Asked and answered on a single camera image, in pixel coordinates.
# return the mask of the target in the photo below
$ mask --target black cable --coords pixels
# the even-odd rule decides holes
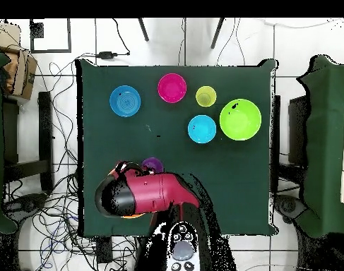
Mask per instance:
[[[238,24],[237,24],[237,28],[236,28],[236,40],[237,40],[237,43],[238,43],[239,50],[241,51],[241,54],[242,54],[242,57],[243,57],[243,65],[245,66],[245,65],[246,65],[246,60],[244,59],[244,54],[243,54],[243,51],[242,51],[242,48],[241,48],[241,44],[239,43],[238,36],[237,36],[237,31],[238,31],[238,27],[239,27],[239,22],[241,21],[241,19],[242,19],[242,18],[239,18]]]
[[[233,23],[233,30],[232,33],[230,35],[230,38],[228,39],[228,41],[225,43],[225,45],[223,46],[222,50],[220,51],[220,54],[218,55],[218,59],[217,59],[217,63],[215,64],[216,66],[219,66],[218,62],[220,60],[220,55],[222,54],[223,50],[225,49],[225,46],[227,46],[228,42],[230,41],[231,37],[233,36],[233,32],[235,31],[235,25],[236,25],[236,18],[234,18],[234,23]]]
[[[115,24],[117,24],[117,32],[118,32],[118,36],[120,37],[121,42],[123,43],[125,49],[128,51],[126,54],[124,55],[130,55],[130,51],[128,49],[128,47],[125,45],[125,42],[123,41],[123,39],[121,38],[120,32],[119,32],[119,24],[117,22],[117,20],[115,20],[114,18],[112,18],[112,20],[115,22]]]
[[[184,22],[184,18],[182,18],[182,30],[184,32],[184,28],[183,28],[183,22]],[[178,65],[180,63],[180,52],[182,51],[182,44],[184,42],[184,39],[182,40],[182,42],[180,43],[180,47],[179,47],[179,54],[178,54]]]

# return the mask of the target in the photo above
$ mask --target cable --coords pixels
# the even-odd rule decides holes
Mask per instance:
[[[238,36],[237,36],[237,31],[238,31],[238,27],[239,27],[239,22],[241,21],[241,19],[242,19],[242,18],[239,18],[238,24],[237,24],[237,28],[236,28],[236,40],[237,40],[237,43],[238,43],[239,50],[241,51],[241,54],[242,54],[243,65],[245,66],[245,65],[246,65],[246,60],[244,59],[244,54],[243,54],[243,51],[242,51],[242,48],[241,48],[241,44],[239,43]]]
[[[124,55],[130,55],[130,51],[129,51],[128,47],[125,45],[123,39],[121,38],[121,35],[120,35],[120,32],[119,32],[119,24],[118,24],[117,20],[115,20],[114,18],[112,18],[112,20],[115,22],[115,24],[117,24],[118,36],[120,37],[120,40],[121,40],[121,42],[123,43],[125,49],[128,51],[128,52],[127,52],[126,54],[124,54]]]
[[[184,32],[183,22],[184,22],[184,18],[182,18],[182,30],[183,30],[183,32]],[[182,44],[183,44],[183,42],[184,42],[184,39],[183,39],[182,42],[180,43],[180,47],[179,47],[178,66],[179,66],[179,63],[180,63],[180,52],[182,51]]]
[[[298,266],[293,266],[293,265],[261,264],[261,265],[255,265],[255,266],[252,266],[250,268],[247,268],[245,271],[248,271],[248,270],[256,268],[256,267],[263,267],[263,266],[294,267],[296,269],[312,270],[312,269],[309,269],[309,268],[303,268],[303,267],[298,267]]]
[[[291,28],[291,29],[305,29],[305,28],[312,28],[312,27],[317,27],[317,26],[321,26],[321,25],[325,25],[325,24],[329,24],[329,23],[334,23],[337,20],[342,20],[343,18],[336,18],[334,20],[331,21],[327,21],[325,23],[320,23],[320,24],[315,24],[315,25],[309,25],[309,26],[303,26],[303,27],[293,27],[293,26],[289,26],[289,25],[284,25],[284,24],[280,24],[280,23],[276,23],[275,25],[280,26],[280,27],[285,27],[285,28]]]
[[[217,59],[217,62],[216,62],[216,66],[219,66],[218,62],[220,60],[220,55],[222,54],[223,50],[225,49],[225,46],[227,46],[228,42],[230,41],[231,37],[233,36],[233,32],[235,31],[235,25],[236,25],[236,18],[234,18],[234,23],[233,23],[233,30],[232,30],[232,33],[230,35],[230,38],[228,39],[228,41],[225,43],[225,45],[223,46],[222,50],[220,51],[220,54],[218,55],[218,59]]]

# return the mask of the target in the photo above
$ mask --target table leg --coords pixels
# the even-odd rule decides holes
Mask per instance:
[[[220,20],[218,22],[217,29],[215,30],[214,38],[212,41],[212,45],[210,46],[212,49],[214,49],[215,43],[217,42],[218,35],[220,34],[220,29],[222,27],[223,21],[224,21],[224,18],[220,18]]]
[[[146,33],[146,27],[144,26],[143,18],[138,18],[139,24],[141,26],[141,31],[143,31],[144,38],[146,42],[149,41],[148,34]]]

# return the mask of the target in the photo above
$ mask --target floor tile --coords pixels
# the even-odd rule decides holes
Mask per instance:
[[[267,251],[270,246],[269,236],[233,236],[225,235],[228,237],[228,244],[231,251],[243,250],[265,250]]]
[[[53,83],[53,78],[45,78],[46,86]],[[27,162],[39,159],[39,92],[46,91],[42,78],[36,77],[31,99],[22,104],[18,113],[18,161]]]
[[[233,251],[237,271],[269,271],[268,251]]]
[[[296,271],[298,252],[271,252],[271,271]]]
[[[344,64],[344,20],[312,28],[275,27],[275,57],[280,62],[277,76],[303,75],[317,54]]]
[[[44,267],[40,271],[94,271],[88,262],[97,269],[95,257],[89,255],[85,257],[82,253],[71,256],[68,251],[60,251],[50,255],[48,251],[45,251],[41,254],[44,260],[41,259],[39,251],[19,251],[18,258],[21,269],[36,271],[43,265]]]
[[[67,169],[66,165],[61,165],[59,171],[55,172],[55,184],[68,173],[72,173],[76,170],[76,166],[70,166],[69,170]],[[60,199],[63,196],[64,192],[66,192],[66,180],[61,181],[61,183],[55,188],[54,195],[51,197],[55,199],[50,201],[47,200],[45,207],[51,207],[52,205],[60,205],[64,204],[64,199]],[[72,203],[69,205],[69,209],[75,213],[77,213],[77,203]],[[59,214],[60,211],[56,209],[49,209],[47,210],[48,214]],[[50,217],[47,216],[45,213],[37,213],[34,217],[28,218],[22,225],[20,230],[18,248],[21,250],[39,250],[40,246],[42,245],[42,241],[45,239],[46,236],[51,236],[50,232],[52,233],[58,226],[58,224],[50,225],[47,230],[44,223],[52,224],[54,222],[58,222],[60,220],[59,217]],[[46,248],[47,244],[44,243],[42,248]]]
[[[288,154],[290,150],[290,129],[288,105],[291,99],[306,95],[303,86],[296,78],[276,78],[276,94],[281,96],[280,105],[280,152]]]
[[[44,26],[44,37],[34,39],[34,50],[52,51],[69,48],[66,18],[34,19],[33,22],[41,22]]]
[[[244,62],[246,66],[256,66],[264,59],[272,59],[273,28],[265,26],[263,22],[259,20],[241,18],[237,29],[238,22],[239,18],[236,18],[235,31],[226,45],[226,42],[232,34],[234,24],[234,18],[226,18],[215,44],[215,49],[211,49],[210,44],[212,43],[214,32],[217,27],[217,25],[214,25],[211,38],[208,41],[206,39],[206,43],[201,45],[203,49],[206,49],[205,52],[203,52],[203,57],[207,57],[205,54],[207,51],[210,52],[208,60],[206,61],[206,58],[203,59],[201,57],[202,55],[198,55],[198,48],[193,47],[187,50],[189,57],[187,61],[190,61],[191,65],[216,65],[218,56],[225,45],[218,61],[218,64],[221,66],[243,66]]]
[[[273,250],[297,250],[297,235],[293,224],[286,224],[278,212],[273,213],[273,224],[278,228],[278,234],[271,237]]]
[[[107,61],[97,59],[99,66],[175,66],[178,64],[179,46],[184,37],[182,18],[143,18],[149,41],[144,40],[137,18],[118,18],[119,32],[130,50],[129,56],[118,56]],[[97,52],[112,51],[125,54],[111,19],[97,19]]]
[[[77,96],[76,78],[62,77],[55,85],[52,92],[54,101],[53,109],[53,155],[54,163],[76,163],[75,160],[68,158],[65,153],[65,143],[67,148],[78,157],[78,127],[77,127]]]

